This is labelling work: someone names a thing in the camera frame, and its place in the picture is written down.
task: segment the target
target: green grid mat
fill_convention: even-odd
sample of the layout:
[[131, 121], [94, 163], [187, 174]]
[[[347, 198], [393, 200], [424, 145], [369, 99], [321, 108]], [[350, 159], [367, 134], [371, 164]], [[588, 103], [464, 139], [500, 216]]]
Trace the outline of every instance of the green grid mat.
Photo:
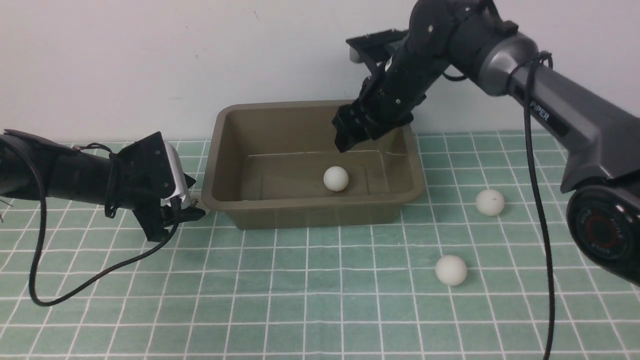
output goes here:
[[[424, 196], [389, 225], [239, 231], [223, 213], [184, 224], [157, 254], [53, 308], [26, 289], [38, 204], [0, 203], [3, 359], [540, 359], [547, 332], [544, 254], [522, 132], [418, 136]], [[111, 143], [114, 151], [124, 143]], [[202, 183], [209, 142], [175, 142]], [[534, 135], [554, 252], [553, 359], [639, 360], [640, 291], [578, 251], [559, 192], [566, 152]], [[475, 197], [507, 200], [497, 218]], [[50, 200], [42, 297], [148, 249], [135, 218]], [[440, 284], [442, 254], [468, 279]]]

